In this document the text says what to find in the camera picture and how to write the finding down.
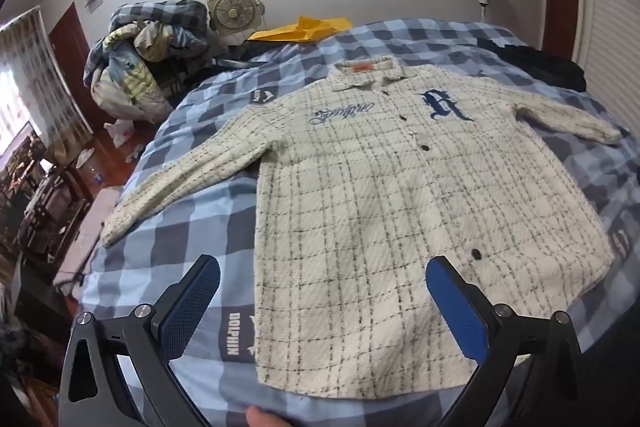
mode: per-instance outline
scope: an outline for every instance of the pink mat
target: pink mat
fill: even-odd
[[[69,245],[60,269],[53,279],[53,286],[59,288],[64,295],[72,294],[77,300],[80,299],[82,286],[77,282],[76,274],[90,272],[95,246],[100,238],[104,221],[113,212],[121,193],[122,187],[103,188],[98,192],[89,212],[82,220],[76,238]]]

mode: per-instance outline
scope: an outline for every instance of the white plastic bag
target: white plastic bag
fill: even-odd
[[[116,148],[121,147],[122,144],[129,141],[129,138],[133,136],[136,128],[133,126],[133,122],[130,120],[116,120],[116,123],[105,123],[104,128],[111,136],[114,146]]]

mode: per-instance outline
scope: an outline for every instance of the metal screw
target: metal screw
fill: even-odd
[[[565,312],[556,312],[554,313],[554,317],[556,318],[556,321],[558,321],[560,324],[568,324],[569,320],[571,320],[569,315]]]
[[[137,318],[141,319],[151,313],[151,306],[148,304],[140,304],[133,313]]]
[[[89,322],[92,317],[93,315],[90,312],[82,312],[78,315],[78,318],[76,320],[78,321],[78,324],[87,324],[87,322]]]
[[[506,304],[496,304],[494,306],[495,314],[498,317],[508,317],[511,315],[511,308],[509,308]]]

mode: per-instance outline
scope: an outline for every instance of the shirt collar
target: shirt collar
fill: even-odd
[[[400,80],[414,76],[405,70],[398,59],[391,55],[344,60],[329,66],[327,79],[333,91],[342,91],[355,86],[366,86],[377,80]]]

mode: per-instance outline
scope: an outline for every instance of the cream plaid shirt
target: cream plaid shirt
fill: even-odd
[[[350,398],[460,385],[474,363],[426,289],[432,256],[445,255],[490,301],[540,317],[565,309],[612,262],[595,211],[518,112],[602,143],[620,138],[584,111],[488,78],[392,57],[344,62],[245,108],[155,172],[119,204],[103,240],[261,158],[259,380]]]

